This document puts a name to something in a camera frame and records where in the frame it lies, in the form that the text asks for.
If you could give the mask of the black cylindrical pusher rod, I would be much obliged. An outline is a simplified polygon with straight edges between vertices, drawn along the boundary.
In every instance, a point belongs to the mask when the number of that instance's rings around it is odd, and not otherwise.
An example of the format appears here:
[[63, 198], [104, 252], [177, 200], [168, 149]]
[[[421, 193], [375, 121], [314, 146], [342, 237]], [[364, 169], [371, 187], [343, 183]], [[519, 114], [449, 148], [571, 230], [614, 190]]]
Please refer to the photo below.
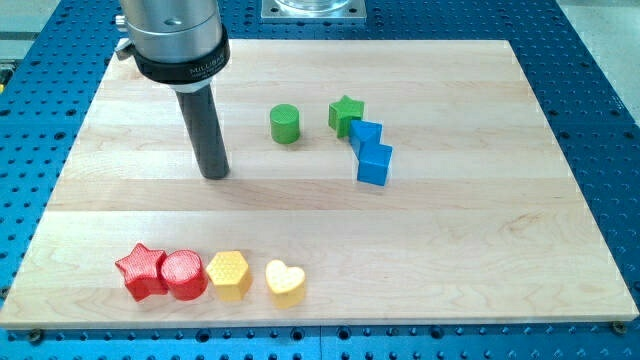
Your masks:
[[201, 175], [225, 178], [229, 164], [211, 87], [176, 96]]

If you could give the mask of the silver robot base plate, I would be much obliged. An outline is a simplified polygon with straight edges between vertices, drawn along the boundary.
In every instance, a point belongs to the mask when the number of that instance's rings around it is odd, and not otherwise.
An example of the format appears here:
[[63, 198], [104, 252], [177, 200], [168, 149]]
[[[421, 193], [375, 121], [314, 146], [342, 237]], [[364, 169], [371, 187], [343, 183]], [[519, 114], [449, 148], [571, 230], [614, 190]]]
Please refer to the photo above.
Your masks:
[[364, 22], [365, 0], [262, 0], [263, 23]]

